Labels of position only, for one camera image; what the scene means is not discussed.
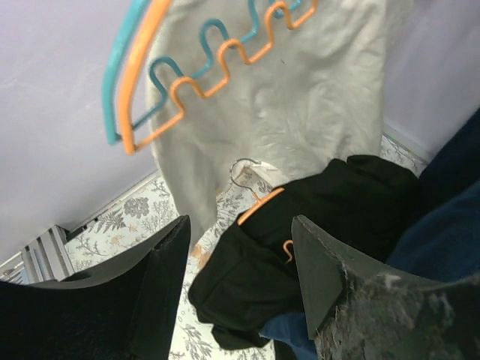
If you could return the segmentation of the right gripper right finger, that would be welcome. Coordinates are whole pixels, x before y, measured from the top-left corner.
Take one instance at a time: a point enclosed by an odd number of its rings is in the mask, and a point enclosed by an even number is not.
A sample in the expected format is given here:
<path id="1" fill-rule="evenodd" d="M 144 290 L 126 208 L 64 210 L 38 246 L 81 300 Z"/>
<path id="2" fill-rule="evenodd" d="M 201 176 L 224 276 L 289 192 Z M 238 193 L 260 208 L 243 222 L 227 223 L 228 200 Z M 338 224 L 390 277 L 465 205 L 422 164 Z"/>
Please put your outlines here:
<path id="1" fill-rule="evenodd" d="M 479 276 L 442 283 L 392 268 L 303 216 L 292 221 L 320 359 L 477 359 Z"/>

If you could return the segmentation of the black t shirt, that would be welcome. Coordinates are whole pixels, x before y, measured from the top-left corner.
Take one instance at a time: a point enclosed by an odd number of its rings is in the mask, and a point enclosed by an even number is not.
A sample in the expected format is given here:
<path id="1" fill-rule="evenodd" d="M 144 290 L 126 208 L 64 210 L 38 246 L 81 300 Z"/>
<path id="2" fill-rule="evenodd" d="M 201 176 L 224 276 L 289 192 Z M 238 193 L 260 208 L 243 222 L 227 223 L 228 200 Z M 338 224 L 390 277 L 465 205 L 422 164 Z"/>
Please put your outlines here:
<path id="1" fill-rule="evenodd" d="M 222 350 L 261 348 L 268 321 L 329 315 L 345 295 L 341 254 L 385 263 L 419 195 L 409 169 L 373 155 L 334 159 L 284 184 L 220 236 L 188 291 L 197 319 Z"/>

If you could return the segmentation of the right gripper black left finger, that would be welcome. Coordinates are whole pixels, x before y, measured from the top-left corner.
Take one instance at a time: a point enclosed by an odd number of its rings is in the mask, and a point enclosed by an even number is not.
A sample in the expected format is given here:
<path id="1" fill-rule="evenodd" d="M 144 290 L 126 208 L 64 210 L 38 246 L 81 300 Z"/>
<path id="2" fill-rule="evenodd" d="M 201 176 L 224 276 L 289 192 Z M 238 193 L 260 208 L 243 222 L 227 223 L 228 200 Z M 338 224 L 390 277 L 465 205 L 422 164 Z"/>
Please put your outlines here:
<path id="1" fill-rule="evenodd" d="M 1 283 L 3 359 L 167 359 L 191 240 L 182 215 L 57 281 Z"/>

